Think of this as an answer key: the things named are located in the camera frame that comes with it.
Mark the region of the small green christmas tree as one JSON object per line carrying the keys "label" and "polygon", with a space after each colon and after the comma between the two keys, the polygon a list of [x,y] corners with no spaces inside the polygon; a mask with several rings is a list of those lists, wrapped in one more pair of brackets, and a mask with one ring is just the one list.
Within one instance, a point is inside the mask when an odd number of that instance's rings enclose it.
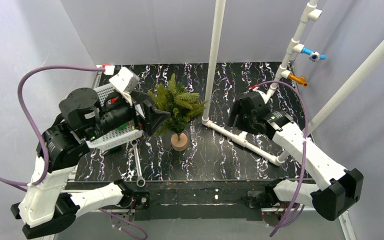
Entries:
{"label": "small green christmas tree", "polygon": [[189,139],[184,133],[187,125],[203,115],[206,101],[200,100],[197,92],[188,92],[176,80],[173,73],[167,84],[160,83],[155,91],[149,90],[154,106],[157,110],[170,113],[170,117],[158,128],[156,134],[172,133],[170,142],[175,151],[185,151]]}

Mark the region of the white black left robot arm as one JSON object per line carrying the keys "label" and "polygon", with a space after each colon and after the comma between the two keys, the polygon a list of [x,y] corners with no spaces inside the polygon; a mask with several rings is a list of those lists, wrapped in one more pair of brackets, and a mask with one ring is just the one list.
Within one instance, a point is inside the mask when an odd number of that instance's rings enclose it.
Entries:
{"label": "white black left robot arm", "polygon": [[89,141],[130,121],[151,136],[170,117],[169,112],[154,108],[147,93],[134,90],[132,94],[133,100],[128,101],[125,94],[114,91],[101,102],[94,89],[82,87],[60,102],[60,114],[40,137],[25,197],[11,206],[14,217],[24,222],[27,239],[60,233],[78,217],[100,208],[135,208],[147,198],[145,191],[131,189],[122,179],[85,192],[63,192],[69,174],[90,151]]}

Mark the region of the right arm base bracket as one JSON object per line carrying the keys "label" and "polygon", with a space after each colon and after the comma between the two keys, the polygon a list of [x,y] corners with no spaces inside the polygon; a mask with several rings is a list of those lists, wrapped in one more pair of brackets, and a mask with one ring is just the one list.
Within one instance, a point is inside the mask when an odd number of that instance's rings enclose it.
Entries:
{"label": "right arm base bracket", "polygon": [[272,203],[266,199],[264,190],[255,191],[251,190],[246,193],[244,198],[245,205],[250,209],[260,210],[262,220],[269,226],[275,227],[280,223],[284,216],[288,204],[286,202]]}

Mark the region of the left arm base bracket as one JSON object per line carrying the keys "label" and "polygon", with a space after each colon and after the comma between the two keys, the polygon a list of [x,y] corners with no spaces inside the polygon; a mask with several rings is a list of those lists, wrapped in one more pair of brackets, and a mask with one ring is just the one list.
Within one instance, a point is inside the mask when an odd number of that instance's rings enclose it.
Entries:
{"label": "left arm base bracket", "polygon": [[143,188],[143,184],[138,187],[124,180],[116,180],[110,186],[118,195],[122,195],[114,202],[115,210],[110,211],[113,214],[110,216],[112,226],[119,230],[133,227],[137,211],[149,208],[150,192]]}

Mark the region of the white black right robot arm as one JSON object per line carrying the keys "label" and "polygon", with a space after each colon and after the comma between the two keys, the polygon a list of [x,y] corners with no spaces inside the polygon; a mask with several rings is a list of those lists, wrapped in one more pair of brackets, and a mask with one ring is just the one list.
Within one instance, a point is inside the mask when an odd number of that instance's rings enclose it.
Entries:
{"label": "white black right robot arm", "polygon": [[237,99],[229,112],[228,126],[255,135],[265,135],[284,148],[313,178],[298,183],[278,178],[265,186],[259,200],[275,205],[295,201],[314,208],[334,221],[361,199],[364,176],[356,168],[346,169],[304,138],[294,119],[284,110],[270,109],[260,93],[252,91]]}

